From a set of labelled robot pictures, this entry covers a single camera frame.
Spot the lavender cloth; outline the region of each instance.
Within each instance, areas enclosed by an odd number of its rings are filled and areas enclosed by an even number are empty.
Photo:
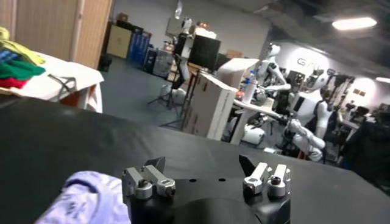
[[[84,171],[70,176],[50,208],[36,224],[131,224],[122,202],[122,181]]]

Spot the white wall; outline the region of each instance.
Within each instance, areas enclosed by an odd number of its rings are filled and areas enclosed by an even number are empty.
[[[151,43],[162,47],[169,18],[174,15],[176,0],[116,0],[114,15],[123,12],[129,22],[153,34]],[[221,40],[220,53],[228,49],[241,51],[244,56],[258,58],[268,35],[270,24],[259,16],[243,13],[209,0],[184,0],[183,16],[194,23],[205,21]]]
[[[364,75],[358,69],[342,64],[334,59],[328,58],[314,50],[308,49],[296,43],[282,42],[282,50],[276,61],[283,67],[292,71],[301,72],[305,75],[310,75],[313,72],[313,65],[316,69],[334,69],[347,75],[355,76],[355,82],[350,88],[344,103],[354,100],[357,105],[374,109],[381,103],[390,104],[390,84],[380,83],[374,79]],[[306,65],[298,64],[298,59],[303,58]],[[359,89],[366,92],[366,96],[352,93],[354,89]]]

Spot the fluorescent light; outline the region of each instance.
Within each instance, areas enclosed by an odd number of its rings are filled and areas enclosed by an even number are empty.
[[[313,50],[316,51],[316,52],[318,52],[318,53],[327,54],[326,51],[323,51],[323,50],[318,49],[318,48],[315,48],[315,47],[313,47]]]
[[[362,17],[355,19],[341,19],[332,23],[332,26],[338,30],[356,30],[372,27],[377,24],[371,17]]]
[[[390,83],[390,79],[388,79],[388,78],[378,77],[378,78],[376,78],[376,80],[378,82]]]

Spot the white table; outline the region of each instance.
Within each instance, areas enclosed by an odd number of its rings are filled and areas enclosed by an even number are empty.
[[[280,114],[272,111],[268,107],[259,107],[254,104],[243,103],[239,100],[234,100],[234,104],[243,108],[243,113],[237,121],[238,123],[236,124],[236,128],[233,132],[232,139],[230,140],[230,143],[234,145],[239,145],[244,136],[245,125],[248,123],[249,118],[256,113],[263,113],[271,117],[281,117]]]
[[[79,108],[87,109],[90,103],[89,100],[93,98],[94,100],[91,101],[93,105],[90,105],[90,108],[94,107],[96,112],[102,112],[101,89],[99,84],[104,79],[99,71],[75,62],[68,62],[42,53],[36,53],[45,59],[46,62],[40,65],[40,67],[45,68],[46,72],[32,77],[22,89],[0,88],[1,94],[13,94],[20,97],[33,97],[57,102],[59,99],[63,99],[72,93],[79,92]],[[59,96],[63,85],[50,78],[48,76],[49,74],[58,77],[64,83],[66,79],[60,77],[75,78],[76,82],[66,84],[70,92],[64,91]]]

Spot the workbench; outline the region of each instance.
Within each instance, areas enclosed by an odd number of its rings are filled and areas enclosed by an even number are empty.
[[[120,177],[166,157],[170,178],[244,178],[238,155],[291,169],[291,223],[389,223],[390,198],[357,174],[40,99],[0,96],[1,223],[33,223],[74,172]]]

